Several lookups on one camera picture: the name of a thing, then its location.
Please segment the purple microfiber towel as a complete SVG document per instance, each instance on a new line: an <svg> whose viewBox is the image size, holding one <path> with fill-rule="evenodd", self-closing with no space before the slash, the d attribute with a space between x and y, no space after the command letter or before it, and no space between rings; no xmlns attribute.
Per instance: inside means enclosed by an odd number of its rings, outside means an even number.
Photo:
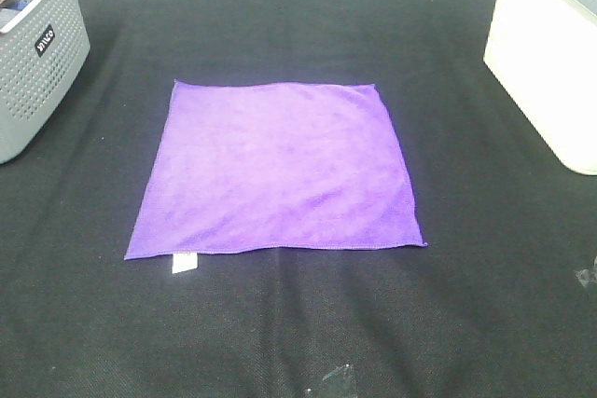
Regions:
<svg viewBox="0 0 597 398"><path fill-rule="evenodd" d="M374 85L176 81L124 257L424 244Z"/></svg>

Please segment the clear tape piece bottom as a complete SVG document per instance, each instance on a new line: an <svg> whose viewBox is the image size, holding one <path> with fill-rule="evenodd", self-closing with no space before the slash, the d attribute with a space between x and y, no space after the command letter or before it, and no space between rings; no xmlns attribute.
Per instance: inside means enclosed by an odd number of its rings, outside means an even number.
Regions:
<svg viewBox="0 0 597 398"><path fill-rule="evenodd" d="M304 398L357 398L354 366L344 364L325 374L314 388L303 392Z"/></svg>

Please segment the clear tape piece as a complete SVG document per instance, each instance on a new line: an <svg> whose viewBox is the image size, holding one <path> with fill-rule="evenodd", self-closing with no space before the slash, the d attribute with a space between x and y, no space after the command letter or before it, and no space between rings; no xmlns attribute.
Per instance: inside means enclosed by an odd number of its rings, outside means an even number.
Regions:
<svg viewBox="0 0 597 398"><path fill-rule="evenodd" d="M303 392L304 398L357 398L354 366L344 364L325 374L314 388Z"/></svg>
<svg viewBox="0 0 597 398"><path fill-rule="evenodd" d="M583 268L575 272L576 279L584 289L595 288L597 284L597 258L594 258L590 268Z"/></svg>

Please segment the black table cloth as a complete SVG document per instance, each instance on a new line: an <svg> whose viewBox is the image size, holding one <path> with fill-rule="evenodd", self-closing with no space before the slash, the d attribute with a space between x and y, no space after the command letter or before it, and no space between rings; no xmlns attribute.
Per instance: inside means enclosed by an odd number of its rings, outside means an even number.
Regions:
<svg viewBox="0 0 597 398"><path fill-rule="evenodd" d="M1 168L5 397L592 397L596 181L482 60L494 0L79 0L90 55ZM423 249L124 253L175 80L374 84Z"/></svg>

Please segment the white plastic bin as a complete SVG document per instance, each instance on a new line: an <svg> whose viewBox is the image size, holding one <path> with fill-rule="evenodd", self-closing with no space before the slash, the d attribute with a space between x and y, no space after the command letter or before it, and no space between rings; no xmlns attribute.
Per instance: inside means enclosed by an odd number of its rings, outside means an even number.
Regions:
<svg viewBox="0 0 597 398"><path fill-rule="evenodd" d="M495 0L483 60L560 162L596 173L596 0Z"/></svg>

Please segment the grey perforated plastic basket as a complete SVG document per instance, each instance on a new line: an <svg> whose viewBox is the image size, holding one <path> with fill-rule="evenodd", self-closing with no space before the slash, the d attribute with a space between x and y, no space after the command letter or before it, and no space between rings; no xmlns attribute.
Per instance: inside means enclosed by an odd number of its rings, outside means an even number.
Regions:
<svg viewBox="0 0 597 398"><path fill-rule="evenodd" d="M1 161L34 139L90 52L78 0L22 0L1 27Z"/></svg>

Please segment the clear tape piece right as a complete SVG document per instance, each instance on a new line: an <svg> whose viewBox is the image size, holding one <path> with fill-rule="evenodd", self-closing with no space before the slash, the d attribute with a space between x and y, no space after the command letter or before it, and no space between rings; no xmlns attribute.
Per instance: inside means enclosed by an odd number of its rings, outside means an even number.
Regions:
<svg viewBox="0 0 597 398"><path fill-rule="evenodd" d="M597 258L594 258L590 268L583 268L575 272L576 279L584 289L595 288L597 284Z"/></svg>

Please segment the dark items inside basket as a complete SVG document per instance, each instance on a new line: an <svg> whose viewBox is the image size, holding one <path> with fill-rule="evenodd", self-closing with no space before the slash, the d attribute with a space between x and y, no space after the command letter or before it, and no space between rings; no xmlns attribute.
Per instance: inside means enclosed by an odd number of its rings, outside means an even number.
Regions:
<svg viewBox="0 0 597 398"><path fill-rule="evenodd" d="M10 23L27 5L25 0L1 0L0 27L3 28Z"/></svg>

